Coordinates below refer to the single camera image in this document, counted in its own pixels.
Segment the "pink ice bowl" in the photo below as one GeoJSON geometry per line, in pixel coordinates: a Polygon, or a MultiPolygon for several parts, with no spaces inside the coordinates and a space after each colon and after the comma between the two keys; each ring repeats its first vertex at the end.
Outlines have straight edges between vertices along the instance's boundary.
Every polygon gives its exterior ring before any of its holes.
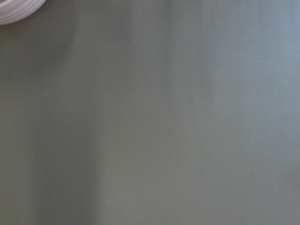
{"type": "Polygon", "coordinates": [[[46,0],[1,0],[0,24],[20,21],[36,12],[46,0]]]}

